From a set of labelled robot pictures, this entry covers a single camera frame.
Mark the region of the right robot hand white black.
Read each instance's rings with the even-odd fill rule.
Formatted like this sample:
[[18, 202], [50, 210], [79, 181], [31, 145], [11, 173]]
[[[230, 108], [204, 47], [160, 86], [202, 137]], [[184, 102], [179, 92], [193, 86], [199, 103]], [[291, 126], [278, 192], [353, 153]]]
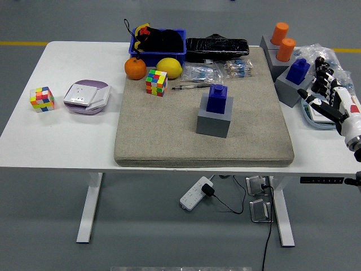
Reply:
[[336, 124], [338, 133], [345, 137], [347, 147], [356, 151], [360, 143], [360, 110], [347, 88], [335, 77], [326, 64], [316, 68], [316, 81], [312, 89], [326, 98], [323, 101], [304, 89], [297, 92], [316, 112]]

